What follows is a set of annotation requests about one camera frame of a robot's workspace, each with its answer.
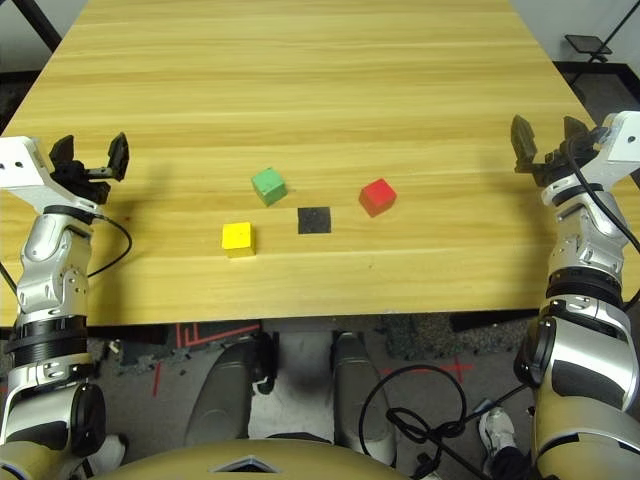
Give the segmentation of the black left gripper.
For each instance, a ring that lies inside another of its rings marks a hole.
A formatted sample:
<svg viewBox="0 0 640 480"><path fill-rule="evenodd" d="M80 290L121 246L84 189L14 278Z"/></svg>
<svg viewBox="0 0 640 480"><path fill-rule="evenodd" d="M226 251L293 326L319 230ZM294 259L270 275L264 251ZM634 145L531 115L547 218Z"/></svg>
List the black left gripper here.
<svg viewBox="0 0 640 480"><path fill-rule="evenodd" d="M124 132L111 141L108 157L107 167L87 169L81 161L74 160L74 136L66 135L49 152L54 167L51 178L76 196L105 204L111 190L107 181L123 180L128 167L129 144Z"/></svg>

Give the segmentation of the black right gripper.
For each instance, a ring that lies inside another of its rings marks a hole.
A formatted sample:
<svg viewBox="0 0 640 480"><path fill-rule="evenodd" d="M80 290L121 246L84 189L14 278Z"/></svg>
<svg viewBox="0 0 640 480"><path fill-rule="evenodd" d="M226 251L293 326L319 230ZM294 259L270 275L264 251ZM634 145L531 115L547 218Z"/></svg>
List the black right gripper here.
<svg viewBox="0 0 640 480"><path fill-rule="evenodd" d="M598 152L594 148L595 136L580 120L565 116L563 118L565 140L559 147L545 155L543 164L533 165L537 154L535 135L530 123L520 115L511 122L510 138L516 155L516 173L532 173L535 184L546 188L552 183L574 173L570 161L577 167L584 167L593 160Z"/></svg>

